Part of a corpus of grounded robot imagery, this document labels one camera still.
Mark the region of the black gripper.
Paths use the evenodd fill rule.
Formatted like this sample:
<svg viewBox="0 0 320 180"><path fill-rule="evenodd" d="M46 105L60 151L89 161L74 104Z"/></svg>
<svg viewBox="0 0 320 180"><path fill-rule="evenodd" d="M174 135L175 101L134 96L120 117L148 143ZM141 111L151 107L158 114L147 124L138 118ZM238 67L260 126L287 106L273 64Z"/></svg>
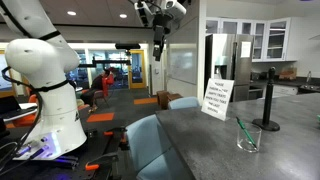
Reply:
<svg viewBox="0 0 320 180"><path fill-rule="evenodd" d="M165 35L170 33L169 22L171 17L168 15L156 14L153 20L153 30L154 30L154 49L153 56L156 61L159 61L164 46Z"/></svg>

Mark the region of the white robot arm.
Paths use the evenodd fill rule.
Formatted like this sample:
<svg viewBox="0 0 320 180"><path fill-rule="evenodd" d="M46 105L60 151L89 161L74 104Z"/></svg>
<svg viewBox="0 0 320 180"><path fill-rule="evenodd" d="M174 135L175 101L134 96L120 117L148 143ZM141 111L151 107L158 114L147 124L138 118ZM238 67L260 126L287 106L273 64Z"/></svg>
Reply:
<svg viewBox="0 0 320 180"><path fill-rule="evenodd" d="M18 158L54 160L87 140L75 89L65 76L78 67L78 55L51 23L39 0L0 0L0 11L8 27L21 36L6 46L6 62L26 77L39 102L39 118L23 143L36 145Z"/></svg>

